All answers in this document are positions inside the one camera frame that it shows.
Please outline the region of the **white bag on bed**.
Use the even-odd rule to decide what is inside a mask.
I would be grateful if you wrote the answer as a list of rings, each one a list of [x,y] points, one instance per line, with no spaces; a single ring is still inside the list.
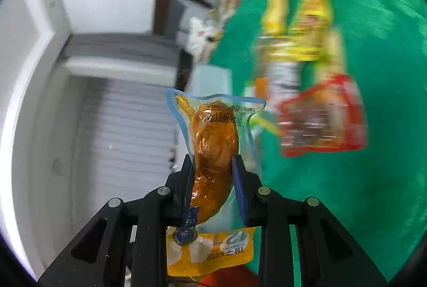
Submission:
[[[198,63],[203,55],[211,53],[212,46],[221,38],[222,32],[216,26],[205,23],[200,18],[190,18],[189,33],[185,44],[185,51]]]

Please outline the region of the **plain yellow snack packet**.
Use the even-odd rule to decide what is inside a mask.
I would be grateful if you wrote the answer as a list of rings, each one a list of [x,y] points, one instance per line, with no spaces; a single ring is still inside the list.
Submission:
[[[263,35],[283,35],[287,27],[289,0],[267,0],[266,9],[261,19]]]

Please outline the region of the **green brocade bedspread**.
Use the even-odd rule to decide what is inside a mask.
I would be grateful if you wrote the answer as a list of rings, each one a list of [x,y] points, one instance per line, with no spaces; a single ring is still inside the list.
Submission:
[[[347,71],[360,88],[368,144],[347,153],[285,158],[263,132],[263,183],[318,197],[393,278],[426,231],[426,0],[332,0]],[[232,92],[254,75],[266,0],[242,0],[211,63],[232,71]]]

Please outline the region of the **yellow red snack packet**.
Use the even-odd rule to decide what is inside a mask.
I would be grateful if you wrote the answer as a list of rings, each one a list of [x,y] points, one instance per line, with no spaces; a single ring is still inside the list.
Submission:
[[[289,34],[291,57],[298,62],[313,62],[323,54],[326,31],[334,20],[331,0],[299,0]]]

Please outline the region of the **clear orange snack pouch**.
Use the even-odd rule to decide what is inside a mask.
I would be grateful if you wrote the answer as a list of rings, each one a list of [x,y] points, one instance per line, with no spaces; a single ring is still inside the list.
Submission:
[[[260,35],[254,42],[252,87],[255,97],[266,100],[266,110],[278,111],[285,100],[300,92],[300,62],[293,54],[290,36]]]

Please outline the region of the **orange chicken leg packet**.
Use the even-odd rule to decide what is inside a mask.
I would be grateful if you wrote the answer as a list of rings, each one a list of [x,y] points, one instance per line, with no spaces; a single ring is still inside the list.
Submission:
[[[196,96],[170,89],[167,106],[177,120],[194,177],[185,196],[184,223],[167,231],[167,273],[197,278],[222,268],[249,263],[254,256],[254,228],[227,227],[206,232],[231,191],[240,190],[232,159],[247,148],[256,156],[250,118],[266,105],[262,98],[223,93]]]

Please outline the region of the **beige noodle packet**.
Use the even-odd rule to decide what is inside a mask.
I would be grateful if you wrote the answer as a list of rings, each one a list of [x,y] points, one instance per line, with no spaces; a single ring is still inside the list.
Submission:
[[[347,72],[347,60],[342,34],[337,28],[328,29],[323,43],[323,57],[315,65],[317,83]]]

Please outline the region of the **red fish snack packet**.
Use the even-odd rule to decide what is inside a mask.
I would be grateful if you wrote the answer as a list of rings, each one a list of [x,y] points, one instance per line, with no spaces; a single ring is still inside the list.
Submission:
[[[287,158],[309,152],[360,150],[368,139],[361,94],[347,74],[336,75],[282,102],[278,125]]]

